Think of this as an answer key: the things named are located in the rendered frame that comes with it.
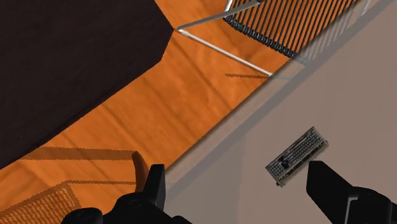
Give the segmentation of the grey computer keyboard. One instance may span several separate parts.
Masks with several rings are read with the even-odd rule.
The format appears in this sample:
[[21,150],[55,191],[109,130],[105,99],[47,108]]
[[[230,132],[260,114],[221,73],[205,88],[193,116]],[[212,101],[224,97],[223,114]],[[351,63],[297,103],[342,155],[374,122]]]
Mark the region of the grey computer keyboard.
[[315,127],[311,127],[271,161],[266,166],[266,170],[275,179],[276,185],[283,187],[327,147],[329,147],[328,141]]

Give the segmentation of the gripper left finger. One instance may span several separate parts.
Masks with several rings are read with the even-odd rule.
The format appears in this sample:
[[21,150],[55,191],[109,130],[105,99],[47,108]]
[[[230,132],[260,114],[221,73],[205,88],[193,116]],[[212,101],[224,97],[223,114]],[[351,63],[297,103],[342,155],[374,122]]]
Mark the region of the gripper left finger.
[[164,212],[165,166],[154,164],[141,192],[122,195],[110,212],[86,207],[68,213],[60,224],[192,224]]

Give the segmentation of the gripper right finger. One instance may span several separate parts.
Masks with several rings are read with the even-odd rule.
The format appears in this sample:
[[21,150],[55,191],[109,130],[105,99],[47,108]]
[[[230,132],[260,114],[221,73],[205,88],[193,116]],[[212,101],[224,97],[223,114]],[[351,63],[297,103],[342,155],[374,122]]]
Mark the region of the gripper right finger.
[[332,224],[397,224],[397,204],[353,186],[324,162],[309,162],[306,192]]

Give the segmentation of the dark robot stand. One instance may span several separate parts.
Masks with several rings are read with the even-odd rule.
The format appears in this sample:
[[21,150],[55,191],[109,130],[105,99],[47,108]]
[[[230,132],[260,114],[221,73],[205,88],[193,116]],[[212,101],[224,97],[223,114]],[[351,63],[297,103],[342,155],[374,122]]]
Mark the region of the dark robot stand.
[[0,169],[159,63],[155,0],[0,0]]

